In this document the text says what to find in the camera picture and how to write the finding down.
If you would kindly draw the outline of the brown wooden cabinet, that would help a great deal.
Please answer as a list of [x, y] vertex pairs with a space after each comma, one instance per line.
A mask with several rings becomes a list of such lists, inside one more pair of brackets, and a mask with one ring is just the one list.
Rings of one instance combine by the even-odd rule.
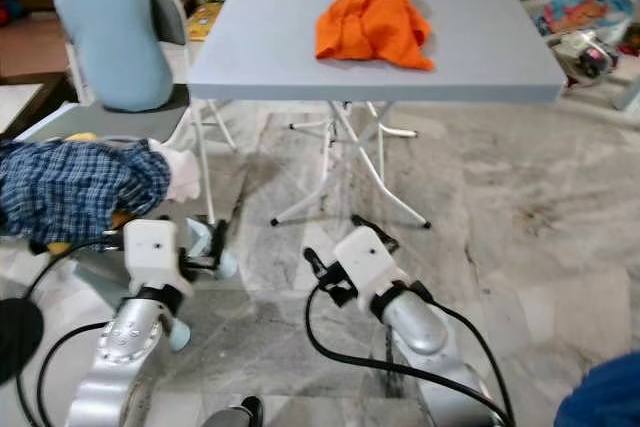
[[0, 29], [0, 129], [6, 139], [76, 101], [58, 16], [51, 12]]

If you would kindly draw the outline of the white cloth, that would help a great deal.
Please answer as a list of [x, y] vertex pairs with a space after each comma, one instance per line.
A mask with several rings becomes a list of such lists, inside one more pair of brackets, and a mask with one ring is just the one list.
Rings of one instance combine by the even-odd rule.
[[156, 142], [154, 139], [148, 139], [148, 147], [151, 152], [160, 154], [165, 165], [169, 167], [170, 180], [164, 200], [187, 202], [187, 200], [200, 197], [201, 167], [198, 165], [195, 154], [189, 151], [178, 151], [178, 149]]

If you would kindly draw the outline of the dark robot foot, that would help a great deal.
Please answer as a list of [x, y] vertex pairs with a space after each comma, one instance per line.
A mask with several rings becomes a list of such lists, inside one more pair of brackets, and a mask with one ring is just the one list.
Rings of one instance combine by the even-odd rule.
[[257, 396], [247, 396], [241, 403], [218, 410], [201, 427], [262, 427], [264, 408]]

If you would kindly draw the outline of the grey folding chair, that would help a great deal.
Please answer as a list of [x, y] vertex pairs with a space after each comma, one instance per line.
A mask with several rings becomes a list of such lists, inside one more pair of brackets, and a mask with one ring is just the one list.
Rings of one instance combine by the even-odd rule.
[[[173, 44], [187, 51], [189, 38], [186, 29], [186, 11], [179, 0], [150, 0], [151, 17], [161, 51], [165, 44]], [[81, 79], [76, 63], [76, 52], [67, 40], [67, 56], [70, 76], [76, 84], [77, 101], [65, 103], [35, 126], [18, 135], [20, 140], [45, 140], [77, 133], [93, 133], [104, 140], [151, 138], [163, 142], [178, 151], [189, 151], [198, 159], [201, 167], [201, 197], [204, 198], [204, 215], [211, 221], [219, 220], [212, 204], [209, 153], [204, 145], [204, 126], [214, 121], [224, 127], [218, 108], [209, 101], [198, 101], [189, 94], [187, 85], [175, 81], [172, 67], [172, 93], [168, 101], [157, 110], [120, 112], [106, 110], [93, 101], [86, 84]]]

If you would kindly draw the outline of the grey folding table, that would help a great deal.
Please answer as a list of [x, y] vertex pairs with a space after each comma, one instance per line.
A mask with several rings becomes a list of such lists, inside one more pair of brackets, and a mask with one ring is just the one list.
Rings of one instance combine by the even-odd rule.
[[430, 24], [433, 71], [381, 61], [319, 60], [315, 24], [334, 0], [227, 0], [187, 72], [202, 101], [323, 101], [326, 143], [348, 143], [381, 193], [369, 148], [403, 102], [552, 104], [564, 88], [553, 53], [518, 0], [413, 0]]

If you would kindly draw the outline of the blue cloth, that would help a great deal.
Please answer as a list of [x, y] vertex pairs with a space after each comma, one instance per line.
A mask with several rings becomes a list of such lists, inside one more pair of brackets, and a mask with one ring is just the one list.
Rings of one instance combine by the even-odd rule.
[[591, 368], [559, 405], [553, 427], [640, 427], [640, 351]]

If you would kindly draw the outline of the colourful baby bouncer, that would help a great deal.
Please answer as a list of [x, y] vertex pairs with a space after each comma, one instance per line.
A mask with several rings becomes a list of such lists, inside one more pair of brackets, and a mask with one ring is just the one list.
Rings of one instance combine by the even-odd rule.
[[640, 3], [635, 0], [524, 0], [540, 37], [594, 31], [609, 46], [640, 57]]

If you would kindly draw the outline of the orange shirt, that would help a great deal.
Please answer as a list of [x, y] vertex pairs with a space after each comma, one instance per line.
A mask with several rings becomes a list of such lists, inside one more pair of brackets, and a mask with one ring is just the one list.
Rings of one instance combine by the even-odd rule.
[[317, 17], [316, 60], [380, 60], [433, 71], [422, 52], [433, 29], [413, 0], [335, 0]]

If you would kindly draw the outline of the light blue cushion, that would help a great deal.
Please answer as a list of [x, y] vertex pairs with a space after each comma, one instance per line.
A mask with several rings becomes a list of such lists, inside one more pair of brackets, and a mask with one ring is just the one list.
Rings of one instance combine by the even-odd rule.
[[106, 110], [157, 110], [172, 70], [157, 39], [150, 0], [54, 0], [76, 52], [79, 76]]

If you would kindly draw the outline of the black round object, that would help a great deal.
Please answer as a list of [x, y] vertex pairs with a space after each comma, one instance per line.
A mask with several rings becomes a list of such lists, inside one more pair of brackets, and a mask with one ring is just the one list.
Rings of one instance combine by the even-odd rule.
[[44, 339], [44, 313], [32, 300], [0, 302], [0, 380], [8, 382], [28, 366]]

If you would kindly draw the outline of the blue checked garment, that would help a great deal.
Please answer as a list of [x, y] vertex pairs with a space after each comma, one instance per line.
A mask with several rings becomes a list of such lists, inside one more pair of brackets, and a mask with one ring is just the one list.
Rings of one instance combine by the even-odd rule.
[[168, 194], [173, 171], [146, 140], [0, 142], [0, 234], [61, 254], [99, 240], [119, 216], [140, 217]]

